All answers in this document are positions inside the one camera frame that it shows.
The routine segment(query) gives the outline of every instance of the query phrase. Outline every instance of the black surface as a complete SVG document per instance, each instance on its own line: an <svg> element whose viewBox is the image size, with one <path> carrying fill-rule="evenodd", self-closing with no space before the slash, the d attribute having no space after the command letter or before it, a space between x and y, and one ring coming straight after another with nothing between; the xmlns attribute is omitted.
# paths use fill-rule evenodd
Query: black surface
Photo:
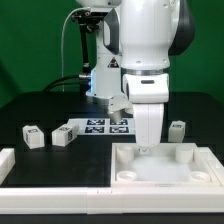
<svg viewBox="0 0 224 224"><path fill-rule="evenodd" d="M162 142L174 120L187 122L185 142L209 147L224 160L224 107L201 93L171 93L165 105ZM27 93L0 110L0 148L15 147L16 166L2 187L109 186L112 142L134 142L134 136L78 136L67 147L51 145L51 131L69 118L107 118L106 108L74 93ZM37 125L46 147L30 150L22 127ZM0 223L223 223L223 214L16 215Z"/></svg>

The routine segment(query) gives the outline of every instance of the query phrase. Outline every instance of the white box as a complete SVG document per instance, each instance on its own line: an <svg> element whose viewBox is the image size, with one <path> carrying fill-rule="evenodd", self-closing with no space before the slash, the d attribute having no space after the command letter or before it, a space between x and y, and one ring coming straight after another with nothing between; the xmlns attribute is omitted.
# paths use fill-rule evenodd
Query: white box
<svg viewBox="0 0 224 224"><path fill-rule="evenodd" d="M77 137L78 131L78 125L64 124L52 132L52 144L64 147Z"/></svg>
<svg viewBox="0 0 224 224"><path fill-rule="evenodd" d="M173 121L169 128L168 142L183 142L185 135L185 122Z"/></svg>
<svg viewBox="0 0 224 224"><path fill-rule="evenodd" d="M30 149L44 147L44 134L37 126L23 127L23 139Z"/></svg>

